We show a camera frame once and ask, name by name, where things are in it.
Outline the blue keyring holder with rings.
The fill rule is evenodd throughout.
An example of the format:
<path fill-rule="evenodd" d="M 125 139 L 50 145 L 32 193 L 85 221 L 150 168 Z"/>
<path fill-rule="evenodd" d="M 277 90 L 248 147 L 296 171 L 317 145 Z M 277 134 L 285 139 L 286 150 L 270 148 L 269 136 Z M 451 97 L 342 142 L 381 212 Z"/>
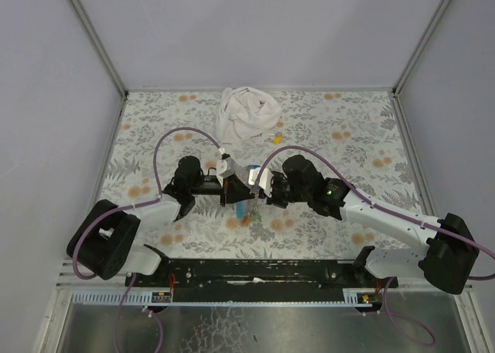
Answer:
<path fill-rule="evenodd" d="M 243 200 L 235 204 L 235 214 L 239 221 L 243 221 L 248 218 L 251 213 L 252 202 L 251 200 Z"/>

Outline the key with green tag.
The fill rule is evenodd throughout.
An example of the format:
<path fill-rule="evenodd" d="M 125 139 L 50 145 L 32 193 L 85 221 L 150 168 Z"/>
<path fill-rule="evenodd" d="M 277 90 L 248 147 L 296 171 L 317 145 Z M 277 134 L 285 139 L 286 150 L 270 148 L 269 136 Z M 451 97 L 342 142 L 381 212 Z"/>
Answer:
<path fill-rule="evenodd" d="M 260 220 L 261 219 L 261 214 L 259 213 L 258 210 L 254 210 L 250 213 L 250 217 L 251 218 L 255 218 L 256 220 Z"/>

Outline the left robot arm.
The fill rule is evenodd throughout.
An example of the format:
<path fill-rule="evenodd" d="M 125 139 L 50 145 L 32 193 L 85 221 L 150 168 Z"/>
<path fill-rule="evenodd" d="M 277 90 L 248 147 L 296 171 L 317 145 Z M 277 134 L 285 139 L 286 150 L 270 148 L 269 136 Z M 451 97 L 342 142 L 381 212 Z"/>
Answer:
<path fill-rule="evenodd" d="M 193 209 L 197 196 L 218 196 L 222 207 L 254 198 L 251 188 L 237 176 L 229 155 L 217 160 L 215 171 L 206 175 L 196 157 L 186 156 L 157 198 L 121 207 L 99 200 L 67 246 L 75 275 L 84 280 L 109 280 L 120 272 L 150 276 L 165 256 L 134 243 L 140 226 L 183 219 Z"/>

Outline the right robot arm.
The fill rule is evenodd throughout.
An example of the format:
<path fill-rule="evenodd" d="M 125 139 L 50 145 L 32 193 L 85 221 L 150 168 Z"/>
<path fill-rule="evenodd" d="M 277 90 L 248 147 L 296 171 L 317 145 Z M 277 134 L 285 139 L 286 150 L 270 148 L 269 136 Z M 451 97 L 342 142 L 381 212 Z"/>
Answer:
<path fill-rule="evenodd" d="M 421 277 L 437 289 L 458 295 L 479 255 L 466 222 L 414 214 L 365 194 L 341 176 L 324 177 L 301 155 L 288 158 L 281 172 L 263 170 L 258 180 L 268 204 L 285 208 L 306 203 L 323 217 L 361 224 L 405 244 L 403 249 L 363 250 L 364 268 L 373 276 Z"/>

